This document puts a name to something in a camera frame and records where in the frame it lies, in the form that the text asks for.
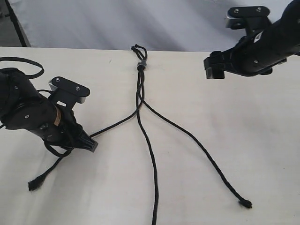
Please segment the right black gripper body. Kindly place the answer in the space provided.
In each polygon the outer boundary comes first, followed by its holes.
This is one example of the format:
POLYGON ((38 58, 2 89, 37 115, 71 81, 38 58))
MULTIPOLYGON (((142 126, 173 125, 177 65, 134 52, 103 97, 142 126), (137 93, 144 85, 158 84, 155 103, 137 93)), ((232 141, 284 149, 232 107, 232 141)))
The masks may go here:
POLYGON ((300 53, 300 22, 277 21, 229 50, 226 72, 269 75, 272 68, 300 53))

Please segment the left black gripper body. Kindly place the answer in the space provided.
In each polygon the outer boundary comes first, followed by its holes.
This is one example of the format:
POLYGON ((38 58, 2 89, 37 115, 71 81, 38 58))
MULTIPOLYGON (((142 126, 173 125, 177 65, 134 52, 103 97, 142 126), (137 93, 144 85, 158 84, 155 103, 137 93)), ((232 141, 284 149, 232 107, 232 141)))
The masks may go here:
POLYGON ((34 112, 36 115, 32 116, 34 127, 30 128, 31 133, 64 149, 82 147, 82 126, 77 124, 73 111, 44 101, 34 112))

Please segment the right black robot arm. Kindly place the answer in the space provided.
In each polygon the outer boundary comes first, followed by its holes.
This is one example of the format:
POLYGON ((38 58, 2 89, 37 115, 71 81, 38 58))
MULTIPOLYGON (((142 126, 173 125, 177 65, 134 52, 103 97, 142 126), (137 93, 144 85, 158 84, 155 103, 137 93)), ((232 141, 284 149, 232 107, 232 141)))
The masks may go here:
POLYGON ((204 62, 208 79, 223 79, 225 72, 252 77, 269 75, 273 67, 300 54, 300 2, 293 0, 281 18, 272 23, 264 6, 232 7, 226 27, 246 34, 225 51, 213 51, 204 62))

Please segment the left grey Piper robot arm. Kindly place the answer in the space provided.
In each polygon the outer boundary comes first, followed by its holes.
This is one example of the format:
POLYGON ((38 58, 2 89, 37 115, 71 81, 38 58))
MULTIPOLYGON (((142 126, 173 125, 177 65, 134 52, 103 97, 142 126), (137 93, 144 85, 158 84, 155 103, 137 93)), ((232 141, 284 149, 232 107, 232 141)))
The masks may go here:
POLYGON ((84 149, 94 152, 98 143, 78 124, 73 107, 82 104, 90 90, 57 76, 49 82, 49 97, 43 96, 29 77, 16 68, 0 71, 0 121, 8 130, 25 129, 49 149, 84 149))

